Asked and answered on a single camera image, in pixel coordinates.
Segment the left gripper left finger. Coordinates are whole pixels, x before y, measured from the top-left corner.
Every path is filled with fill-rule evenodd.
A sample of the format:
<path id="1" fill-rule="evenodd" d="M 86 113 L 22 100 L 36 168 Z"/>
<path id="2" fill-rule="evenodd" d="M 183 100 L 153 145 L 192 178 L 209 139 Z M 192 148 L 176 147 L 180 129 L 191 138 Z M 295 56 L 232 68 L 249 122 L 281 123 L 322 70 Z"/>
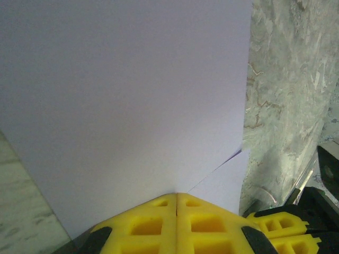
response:
<path id="1" fill-rule="evenodd" d="M 98 223 L 77 253 L 176 253 L 176 194 Z"/>

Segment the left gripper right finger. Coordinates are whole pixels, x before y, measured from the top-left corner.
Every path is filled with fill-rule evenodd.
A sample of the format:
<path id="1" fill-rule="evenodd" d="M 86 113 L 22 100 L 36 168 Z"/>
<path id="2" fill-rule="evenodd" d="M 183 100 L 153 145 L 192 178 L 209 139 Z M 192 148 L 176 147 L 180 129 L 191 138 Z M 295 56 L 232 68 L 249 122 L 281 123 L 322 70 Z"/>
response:
<path id="1" fill-rule="evenodd" d="M 177 253 L 277 253 L 258 225 L 185 193 L 177 194 Z"/>

